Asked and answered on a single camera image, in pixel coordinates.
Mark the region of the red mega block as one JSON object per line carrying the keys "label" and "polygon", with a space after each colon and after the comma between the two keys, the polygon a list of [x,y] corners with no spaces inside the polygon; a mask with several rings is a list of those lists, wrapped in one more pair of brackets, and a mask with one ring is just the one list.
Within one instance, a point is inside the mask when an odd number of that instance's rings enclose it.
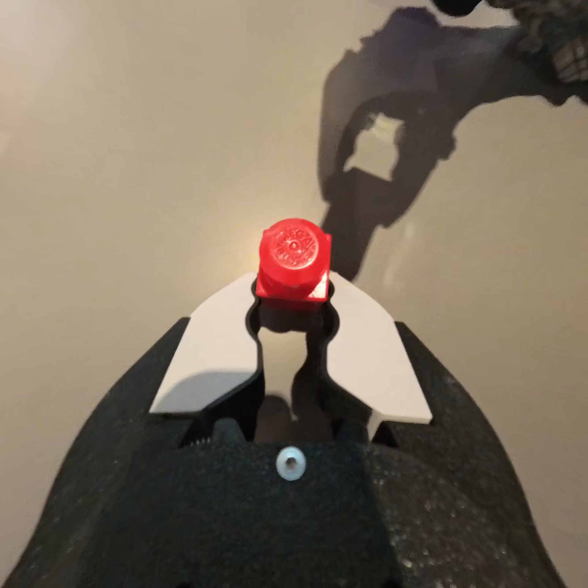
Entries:
{"label": "red mega block", "polygon": [[259,245],[256,296],[291,307],[328,299],[332,236],[302,218],[283,219],[264,230]]}

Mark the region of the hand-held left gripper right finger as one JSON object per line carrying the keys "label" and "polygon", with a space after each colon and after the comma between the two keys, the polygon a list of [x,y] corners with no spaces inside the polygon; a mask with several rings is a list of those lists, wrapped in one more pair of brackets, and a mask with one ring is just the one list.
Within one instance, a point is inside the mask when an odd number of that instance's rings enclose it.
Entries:
{"label": "hand-held left gripper right finger", "polygon": [[382,423],[429,425],[433,415],[393,317],[336,272],[329,309],[334,333],[326,342],[326,375],[342,391],[337,418],[355,420],[372,440]]}

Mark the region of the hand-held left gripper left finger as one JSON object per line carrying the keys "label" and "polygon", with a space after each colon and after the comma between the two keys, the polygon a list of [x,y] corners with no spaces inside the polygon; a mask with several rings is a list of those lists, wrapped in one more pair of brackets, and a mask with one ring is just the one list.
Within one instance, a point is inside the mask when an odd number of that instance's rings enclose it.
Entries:
{"label": "hand-held left gripper left finger", "polygon": [[246,273],[191,313],[150,415],[192,417],[206,432],[231,418],[255,434],[265,397],[256,279]]}

